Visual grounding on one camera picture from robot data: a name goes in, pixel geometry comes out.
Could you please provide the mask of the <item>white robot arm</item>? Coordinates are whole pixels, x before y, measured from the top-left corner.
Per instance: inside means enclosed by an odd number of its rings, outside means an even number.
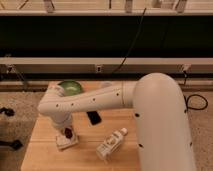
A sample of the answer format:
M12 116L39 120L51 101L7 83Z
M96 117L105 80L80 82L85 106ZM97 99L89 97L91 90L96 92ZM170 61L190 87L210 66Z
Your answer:
M166 74L150 73L73 96L54 85L38 105L58 130L70 125L72 113L122 108L133 110L140 171L197 171L185 98Z

